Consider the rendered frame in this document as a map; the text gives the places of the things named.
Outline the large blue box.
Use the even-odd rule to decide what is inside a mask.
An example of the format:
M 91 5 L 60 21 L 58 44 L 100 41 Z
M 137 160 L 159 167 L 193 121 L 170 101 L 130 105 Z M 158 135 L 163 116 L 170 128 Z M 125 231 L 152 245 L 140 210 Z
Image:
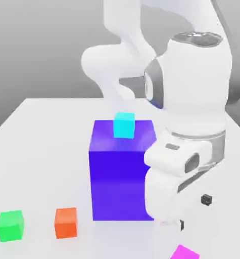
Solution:
M 89 145 L 95 221 L 151 221 L 145 207 L 146 150 L 156 141 L 150 120 L 137 120 L 133 139 L 113 136 L 113 121 L 96 120 Z

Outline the small orange cube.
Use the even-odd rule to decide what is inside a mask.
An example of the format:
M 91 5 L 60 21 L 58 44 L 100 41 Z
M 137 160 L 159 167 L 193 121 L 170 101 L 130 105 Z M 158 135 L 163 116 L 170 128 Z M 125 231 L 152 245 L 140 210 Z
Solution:
M 54 226 L 57 239 L 77 237 L 77 209 L 56 209 Z

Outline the small cyan cube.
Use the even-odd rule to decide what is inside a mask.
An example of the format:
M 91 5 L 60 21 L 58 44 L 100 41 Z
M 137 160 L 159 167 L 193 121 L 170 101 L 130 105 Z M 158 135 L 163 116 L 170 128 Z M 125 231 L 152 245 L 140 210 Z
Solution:
M 134 113 L 117 112 L 113 121 L 115 138 L 133 139 L 135 131 Z

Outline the small magenta cube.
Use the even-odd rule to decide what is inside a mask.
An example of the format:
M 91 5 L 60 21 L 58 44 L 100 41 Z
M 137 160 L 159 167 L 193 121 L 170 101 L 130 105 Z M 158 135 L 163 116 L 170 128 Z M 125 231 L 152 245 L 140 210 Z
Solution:
M 178 245 L 170 259 L 199 259 L 200 255 L 183 245 Z

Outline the small green cube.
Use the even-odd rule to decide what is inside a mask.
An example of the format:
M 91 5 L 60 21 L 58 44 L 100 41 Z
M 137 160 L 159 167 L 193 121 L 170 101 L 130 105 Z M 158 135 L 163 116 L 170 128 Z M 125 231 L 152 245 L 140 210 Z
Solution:
M 0 213 L 0 242 L 21 240 L 24 232 L 24 218 L 21 210 Z

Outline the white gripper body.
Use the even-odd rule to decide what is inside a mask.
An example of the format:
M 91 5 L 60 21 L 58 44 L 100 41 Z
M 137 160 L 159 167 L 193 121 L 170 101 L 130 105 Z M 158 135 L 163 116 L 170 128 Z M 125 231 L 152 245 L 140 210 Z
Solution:
M 181 219 L 201 196 L 212 195 L 223 175 L 222 164 L 188 178 L 174 177 L 150 168 L 145 177 L 146 211 L 154 220 L 171 223 Z

